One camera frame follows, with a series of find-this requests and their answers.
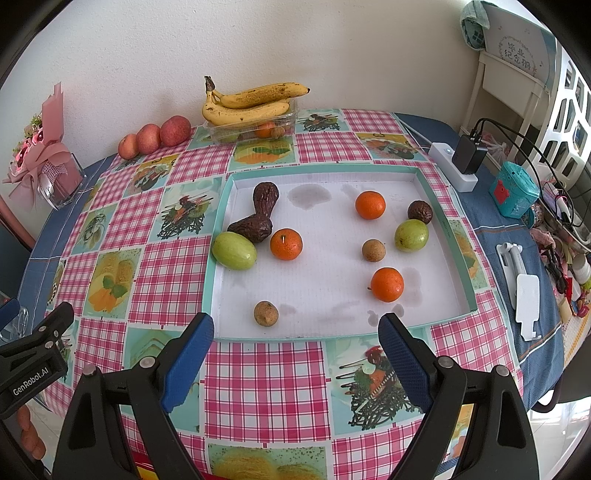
metal bolt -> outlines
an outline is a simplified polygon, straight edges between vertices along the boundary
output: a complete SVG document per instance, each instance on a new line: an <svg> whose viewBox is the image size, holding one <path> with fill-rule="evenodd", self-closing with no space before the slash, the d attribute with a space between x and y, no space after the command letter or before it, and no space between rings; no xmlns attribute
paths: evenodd
<svg viewBox="0 0 591 480"><path fill-rule="evenodd" d="M453 367L453 359L448 356L440 356L437 359L437 363L441 365L443 368L451 368Z"/></svg>
<svg viewBox="0 0 591 480"><path fill-rule="evenodd" d="M152 368L156 363L156 359L153 356L145 356L139 361L141 368Z"/></svg>
<svg viewBox="0 0 591 480"><path fill-rule="evenodd" d="M94 375L96 373L96 365L86 364L82 368L82 373L84 374L85 377L92 377L92 375Z"/></svg>
<svg viewBox="0 0 591 480"><path fill-rule="evenodd" d="M505 365L497 365L495 370L502 377L508 377L510 373L509 369Z"/></svg>

banana bunch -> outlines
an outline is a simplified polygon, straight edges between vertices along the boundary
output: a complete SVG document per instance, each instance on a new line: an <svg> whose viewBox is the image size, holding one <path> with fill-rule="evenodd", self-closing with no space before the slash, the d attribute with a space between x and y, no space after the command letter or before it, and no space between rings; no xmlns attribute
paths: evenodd
<svg viewBox="0 0 591 480"><path fill-rule="evenodd" d="M248 124L266 118L283 115L289 108L289 98L305 95L310 91L300 83L274 83L246 90L234 95L224 95L216 90L211 77L205 77L207 99L202 114L213 125Z"/></svg>

red apple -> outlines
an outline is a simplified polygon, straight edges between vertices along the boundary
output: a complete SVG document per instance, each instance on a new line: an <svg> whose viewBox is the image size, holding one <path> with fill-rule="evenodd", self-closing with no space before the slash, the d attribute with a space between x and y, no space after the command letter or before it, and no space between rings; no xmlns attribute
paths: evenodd
<svg viewBox="0 0 591 480"><path fill-rule="evenodd" d="M174 147L187 140L191 136L191 122L185 117L175 115L166 120L160 128L162 144Z"/></svg>
<svg viewBox="0 0 591 480"><path fill-rule="evenodd" d="M137 134L138 149L142 155L154 153L160 147L160 127L144 125Z"/></svg>
<svg viewBox="0 0 591 480"><path fill-rule="evenodd" d="M134 158L139 153L136 135L125 135L119 142L117 152L119 153L119 156L125 160L131 160Z"/></svg>

floor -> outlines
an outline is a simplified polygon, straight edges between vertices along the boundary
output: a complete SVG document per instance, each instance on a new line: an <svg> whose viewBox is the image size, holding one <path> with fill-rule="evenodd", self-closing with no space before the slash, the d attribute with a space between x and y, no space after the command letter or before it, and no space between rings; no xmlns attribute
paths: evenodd
<svg viewBox="0 0 591 480"><path fill-rule="evenodd" d="M551 392L541 399L542 403L547 403L550 397ZM63 419L45 410L34 400L31 400L28 405L31 410L31 420L47 446L47 454L43 462L51 469ZM571 450L578 443L579 437L589 425L590 408L591 397L588 397L576 402L556 405L555 409L549 413L534 411L528 413L538 451L541 480L550 480L560 470ZM437 480L451 478L452 473L453 471L449 470L438 476Z"/></svg>

teal tin container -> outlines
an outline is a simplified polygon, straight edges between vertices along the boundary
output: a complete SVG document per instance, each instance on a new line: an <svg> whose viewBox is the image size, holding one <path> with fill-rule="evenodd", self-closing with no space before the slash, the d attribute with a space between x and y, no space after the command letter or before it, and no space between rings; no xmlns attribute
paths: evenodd
<svg viewBox="0 0 591 480"><path fill-rule="evenodd" d="M489 193L503 217L521 218L540 196L540 189L523 167L506 161Z"/></svg>

